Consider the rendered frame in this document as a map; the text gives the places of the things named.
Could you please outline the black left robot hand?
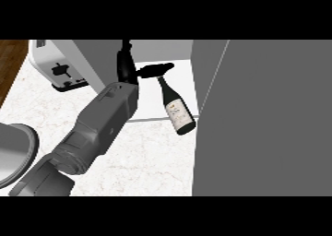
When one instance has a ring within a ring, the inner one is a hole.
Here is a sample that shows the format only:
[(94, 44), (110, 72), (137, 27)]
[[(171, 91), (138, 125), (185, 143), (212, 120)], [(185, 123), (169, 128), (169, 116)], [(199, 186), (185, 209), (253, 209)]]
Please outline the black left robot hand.
[(172, 67), (172, 63), (165, 63), (157, 65), (146, 65), (140, 69), (135, 69), (131, 58), (131, 42), (129, 40), (122, 41), (120, 50), (116, 53), (116, 76), (119, 82), (137, 85), (138, 77), (160, 77)]

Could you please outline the grey round appliance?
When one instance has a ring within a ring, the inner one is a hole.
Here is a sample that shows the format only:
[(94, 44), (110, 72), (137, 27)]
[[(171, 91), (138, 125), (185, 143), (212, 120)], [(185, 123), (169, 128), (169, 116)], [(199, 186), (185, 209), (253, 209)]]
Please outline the grey round appliance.
[(39, 137), (25, 124), (0, 123), (0, 189), (25, 174), (36, 157)]

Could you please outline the grey cabinet door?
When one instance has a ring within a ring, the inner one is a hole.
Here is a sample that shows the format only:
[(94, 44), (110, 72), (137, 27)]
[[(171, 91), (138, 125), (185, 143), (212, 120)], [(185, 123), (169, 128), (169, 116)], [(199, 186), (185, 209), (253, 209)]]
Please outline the grey cabinet door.
[(230, 41), (200, 111), (194, 195), (332, 195), (332, 41)]

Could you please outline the dark green wine bottle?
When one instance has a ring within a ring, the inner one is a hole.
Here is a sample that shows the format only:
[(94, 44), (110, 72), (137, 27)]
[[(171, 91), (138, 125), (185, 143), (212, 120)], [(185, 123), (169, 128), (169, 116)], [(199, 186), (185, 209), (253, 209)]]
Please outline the dark green wine bottle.
[(183, 98), (162, 77), (157, 77), (162, 89), (165, 113), (168, 115), (177, 134), (181, 136), (196, 127), (196, 121), (184, 104)]

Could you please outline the white toaster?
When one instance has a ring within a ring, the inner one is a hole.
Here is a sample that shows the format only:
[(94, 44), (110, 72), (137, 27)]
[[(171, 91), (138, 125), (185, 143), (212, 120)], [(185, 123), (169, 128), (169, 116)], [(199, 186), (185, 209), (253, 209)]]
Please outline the white toaster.
[(51, 40), (27, 41), (27, 60), (57, 92), (64, 92), (88, 85)]

